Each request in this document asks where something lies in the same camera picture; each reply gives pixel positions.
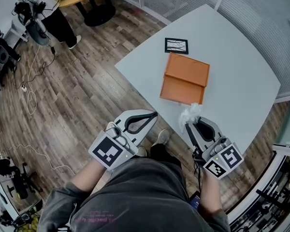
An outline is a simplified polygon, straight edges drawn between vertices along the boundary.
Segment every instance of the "gray t-shirt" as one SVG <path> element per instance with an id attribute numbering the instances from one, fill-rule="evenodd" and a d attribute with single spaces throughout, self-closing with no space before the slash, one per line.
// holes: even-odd
<path id="1" fill-rule="evenodd" d="M 131 159 L 117 167 L 98 192 L 84 193 L 72 183 L 47 199 L 38 231 L 56 231 L 71 217 L 78 232 L 229 232 L 223 211 L 204 220 L 189 204 L 181 169 L 168 162 Z"/>

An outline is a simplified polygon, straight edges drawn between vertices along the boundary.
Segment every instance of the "person wearing gray shirt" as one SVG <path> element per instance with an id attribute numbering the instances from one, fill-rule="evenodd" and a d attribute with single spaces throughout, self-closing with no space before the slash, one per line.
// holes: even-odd
<path id="1" fill-rule="evenodd" d="M 90 161 L 64 187 L 52 190 L 38 232 L 57 231 L 67 223 L 73 232 L 229 232 L 219 181 L 207 171 L 198 211 L 189 204 L 181 163 L 165 150 L 169 137 L 162 130 L 150 158 L 126 161 L 94 193 L 105 168 Z"/>

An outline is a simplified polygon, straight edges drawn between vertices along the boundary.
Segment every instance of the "orange box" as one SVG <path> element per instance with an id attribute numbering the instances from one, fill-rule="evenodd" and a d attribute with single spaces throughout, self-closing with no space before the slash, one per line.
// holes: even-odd
<path id="1" fill-rule="evenodd" d="M 209 64 L 170 53 L 160 97 L 184 104 L 202 104 Z"/>

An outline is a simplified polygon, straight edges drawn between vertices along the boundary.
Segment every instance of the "yellow table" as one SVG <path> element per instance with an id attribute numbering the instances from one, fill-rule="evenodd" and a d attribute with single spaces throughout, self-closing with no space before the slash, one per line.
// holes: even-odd
<path id="1" fill-rule="evenodd" d="M 90 27 L 101 25 L 109 21 L 115 15 L 116 9 L 112 5 L 111 0 L 105 0 L 105 4 L 99 6 L 94 0 L 89 0 L 92 6 L 92 10 L 90 12 L 85 10 L 81 4 L 81 1 L 83 0 L 63 0 L 60 2 L 59 7 L 63 8 L 75 4 L 83 15 L 85 24 Z"/>

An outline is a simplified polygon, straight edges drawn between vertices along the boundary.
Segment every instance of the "white cable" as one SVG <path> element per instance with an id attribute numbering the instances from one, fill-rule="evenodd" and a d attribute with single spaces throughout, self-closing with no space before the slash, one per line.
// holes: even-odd
<path id="1" fill-rule="evenodd" d="M 33 59 L 33 61 L 32 61 L 32 64 L 31 64 L 31 66 L 30 66 L 30 70 L 29 70 L 29 74 L 28 74 L 28 85 L 29 85 L 29 87 L 31 88 L 31 91 L 28 92 L 28 96 L 27 96 L 27 111 L 28 111 L 28 113 L 29 113 L 30 115 L 33 115 L 33 114 L 34 114 L 34 112 L 35 112 L 35 110 L 37 109 L 37 106 L 38 106 L 38 103 L 37 103 L 37 96 L 36 96 L 35 93 L 33 92 L 33 89 L 32 89 L 32 87 L 31 87 L 31 85 L 30 85 L 29 77 L 30 77 L 30 73 L 31 73 L 31 69 L 32 69 L 33 63 L 34 63 L 34 61 L 35 61 L 35 59 L 36 59 L 36 57 L 37 57 L 37 55 L 38 55 L 38 52 L 39 52 L 39 50 L 40 50 L 40 47 L 41 47 L 41 46 L 39 46 L 39 49 L 38 49 L 37 53 L 35 54 L 35 57 L 34 57 L 34 59 Z M 31 113 L 31 112 L 29 111 L 29 108 L 28 108 L 28 102 L 32 101 L 33 95 L 34 95 L 34 97 L 35 97 L 35 108 L 34 108 L 33 112 Z"/>
<path id="2" fill-rule="evenodd" d="M 34 152 L 39 155 L 39 156 L 44 156 L 46 157 L 46 159 L 48 160 L 48 163 L 50 165 L 50 167 L 53 169 L 53 170 L 56 170 L 57 168 L 62 168 L 62 167 L 67 167 L 71 170 L 71 172 L 75 175 L 74 171 L 68 166 L 68 165 L 62 165 L 62 166 L 58 166 L 58 167 L 53 167 L 53 165 L 51 164 L 50 162 L 50 159 L 47 157 L 47 155 L 44 155 L 44 154 L 41 154 L 41 153 L 38 153 L 35 148 L 33 148 L 31 145 L 27 145 L 27 146 L 23 146 L 23 145 L 18 145 L 18 146 L 15 146 L 13 145 L 12 147 L 10 147 L 9 149 L 6 149 L 7 151 L 10 151 L 11 149 L 13 148 L 16 148 L 18 149 L 20 146 L 22 146 L 24 149 L 28 148 L 28 147 L 31 147 L 31 149 L 34 150 Z"/>

